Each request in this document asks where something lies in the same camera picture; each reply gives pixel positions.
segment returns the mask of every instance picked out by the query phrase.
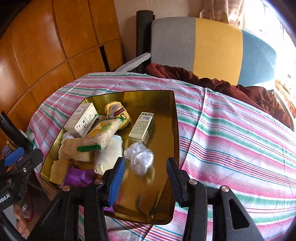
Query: white box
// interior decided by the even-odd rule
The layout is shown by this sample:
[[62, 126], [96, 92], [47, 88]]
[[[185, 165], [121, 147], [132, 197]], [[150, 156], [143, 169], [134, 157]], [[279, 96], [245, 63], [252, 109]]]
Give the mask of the white box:
[[130, 134], [128, 135], [131, 142], [141, 142], [146, 146], [152, 133], [153, 127], [154, 114], [149, 112], [141, 112]]
[[82, 137], [97, 114], [93, 103], [81, 104], [70, 116], [64, 129], [75, 137]]

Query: maroon blanket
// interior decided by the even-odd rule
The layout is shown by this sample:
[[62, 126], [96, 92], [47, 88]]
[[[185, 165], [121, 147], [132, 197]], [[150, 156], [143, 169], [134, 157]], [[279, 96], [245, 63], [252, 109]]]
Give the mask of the maroon blanket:
[[289, 116], [277, 102], [276, 97], [263, 87], [233, 86], [224, 80], [211, 80], [209, 78], [199, 79], [194, 73], [183, 68], [163, 66], [155, 63], [151, 63], [146, 67], [146, 73], [158, 78], [181, 80], [236, 98], [270, 114], [272, 117], [291, 128]]

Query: folded white cloth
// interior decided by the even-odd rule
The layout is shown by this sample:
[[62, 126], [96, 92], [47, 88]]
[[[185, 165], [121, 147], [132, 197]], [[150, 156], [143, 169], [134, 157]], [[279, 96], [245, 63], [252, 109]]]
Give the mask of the folded white cloth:
[[94, 171], [103, 175], [106, 170], [112, 169], [118, 159], [122, 157], [122, 138], [114, 135], [102, 151], [94, 155]]

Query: white wall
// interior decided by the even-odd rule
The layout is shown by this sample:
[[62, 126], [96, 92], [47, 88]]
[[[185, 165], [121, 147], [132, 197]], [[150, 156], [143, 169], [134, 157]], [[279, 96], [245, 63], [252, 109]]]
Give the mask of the white wall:
[[199, 17], [203, 0], [114, 0], [126, 61], [136, 57], [136, 12], [151, 10], [155, 18]]

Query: tablecloth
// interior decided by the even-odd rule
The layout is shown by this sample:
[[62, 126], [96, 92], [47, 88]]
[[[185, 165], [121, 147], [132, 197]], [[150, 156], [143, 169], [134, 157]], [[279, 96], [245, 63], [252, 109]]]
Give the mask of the tablecloth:
[[[39, 107], [28, 127], [35, 134], [35, 147], [46, 156], [84, 98], [131, 90], [173, 90], [179, 168], [204, 185], [229, 186], [265, 240], [282, 237], [296, 213], [295, 134], [255, 107], [210, 89], [135, 73], [91, 73], [60, 88]], [[35, 170], [38, 178], [40, 168]], [[55, 191], [40, 182], [52, 199]], [[84, 240], [82, 208], [80, 212], [80, 238]], [[182, 240], [186, 216], [187, 209], [176, 203], [167, 225], [105, 219], [110, 240]], [[207, 240], [212, 240], [210, 206], [207, 225]]]

